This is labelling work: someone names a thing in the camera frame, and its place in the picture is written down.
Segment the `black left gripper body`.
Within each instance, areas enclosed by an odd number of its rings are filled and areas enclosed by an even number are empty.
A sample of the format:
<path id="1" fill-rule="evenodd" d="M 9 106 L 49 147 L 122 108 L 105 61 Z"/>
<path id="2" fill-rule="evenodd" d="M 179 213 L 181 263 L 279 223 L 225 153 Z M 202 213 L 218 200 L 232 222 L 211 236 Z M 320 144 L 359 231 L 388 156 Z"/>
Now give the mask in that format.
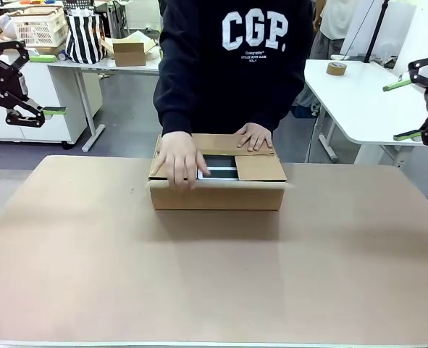
<path id="1" fill-rule="evenodd" d="M 0 56 L 10 49 L 16 50 L 19 56 L 11 64 L 0 58 L 0 107 L 24 107 L 28 101 L 28 90 L 20 70 L 28 62 L 28 51 L 25 43 L 0 43 Z"/>

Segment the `person's right hand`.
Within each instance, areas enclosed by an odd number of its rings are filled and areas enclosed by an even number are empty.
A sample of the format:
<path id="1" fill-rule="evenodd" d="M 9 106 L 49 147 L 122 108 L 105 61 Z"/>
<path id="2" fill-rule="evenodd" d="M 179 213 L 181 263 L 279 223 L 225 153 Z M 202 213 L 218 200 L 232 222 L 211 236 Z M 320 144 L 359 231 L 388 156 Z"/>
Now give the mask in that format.
<path id="1" fill-rule="evenodd" d="M 151 176 L 164 169 L 170 186 L 177 189 L 194 189 L 200 170 L 210 176 L 202 153 L 196 147 L 193 137 L 186 132 L 165 133 L 161 137 L 159 154 L 151 168 Z"/>

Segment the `person's left hand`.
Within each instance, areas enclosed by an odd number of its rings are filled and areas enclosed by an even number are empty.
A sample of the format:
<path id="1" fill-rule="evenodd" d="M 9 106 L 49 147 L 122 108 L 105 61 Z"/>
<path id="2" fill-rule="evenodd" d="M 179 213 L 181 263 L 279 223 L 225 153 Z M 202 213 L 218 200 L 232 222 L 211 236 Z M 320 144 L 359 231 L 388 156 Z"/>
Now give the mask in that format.
<path id="1" fill-rule="evenodd" d="M 263 145 L 273 147 L 271 131 L 257 123 L 246 123 L 235 135 L 241 136 L 238 148 L 245 146 L 248 152 L 257 152 Z"/>

